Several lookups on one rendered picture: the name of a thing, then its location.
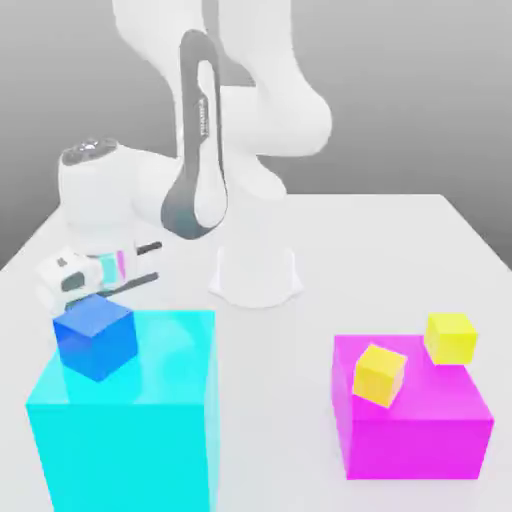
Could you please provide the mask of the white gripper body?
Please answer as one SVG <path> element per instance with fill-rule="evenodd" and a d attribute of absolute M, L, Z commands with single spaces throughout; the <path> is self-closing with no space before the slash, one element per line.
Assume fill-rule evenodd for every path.
<path fill-rule="evenodd" d="M 159 279 L 160 246 L 138 246 L 101 255 L 102 281 L 97 293 L 111 297 Z"/>

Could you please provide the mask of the small blue cube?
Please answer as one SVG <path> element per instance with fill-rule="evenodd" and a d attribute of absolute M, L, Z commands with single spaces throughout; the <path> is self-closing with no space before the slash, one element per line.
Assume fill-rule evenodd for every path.
<path fill-rule="evenodd" d="M 53 327 L 61 362 L 96 382 L 138 354 L 134 312 L 99 295 L 54 318 Z"/>

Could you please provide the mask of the small yellow cube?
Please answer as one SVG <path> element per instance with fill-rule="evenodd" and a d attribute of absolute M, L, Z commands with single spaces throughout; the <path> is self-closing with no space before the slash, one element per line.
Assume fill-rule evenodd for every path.
<path fill-rule="evenodd" d="M 467 365 L 474 355 L 478 332 L 464 313 L 435 312 L 427 319 L 424 345 L 435 365 Z"/>
<path fill-rule="evenodd" d="M 390 408 L 402 388 L 407 360 L 406 355 L 370 343 L 356 361 L 352 393 Z"/>

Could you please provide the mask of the large cyan box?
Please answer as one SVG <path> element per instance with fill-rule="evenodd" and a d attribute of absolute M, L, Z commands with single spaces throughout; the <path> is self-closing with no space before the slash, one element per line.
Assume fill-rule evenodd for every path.
<path fill-rule="evenodd" d="M 137 311 L 138 354 L 101 382 L 53 355 L 26 402 L 54 512 L 217 512 L 215 314 Z"/>

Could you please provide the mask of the large magenta box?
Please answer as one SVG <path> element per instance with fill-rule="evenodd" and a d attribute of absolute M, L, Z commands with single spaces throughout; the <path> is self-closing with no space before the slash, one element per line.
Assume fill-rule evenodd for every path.
<path fill-rule="evenodd" d="M 384 408 L 353 395 L 356 361 L 374 343 L 406 356 Z M 348 479 L 475 479 L 494 417 L 463 366 L 432 363 L 420 335 L 338 335 L 331 402 Z"/>

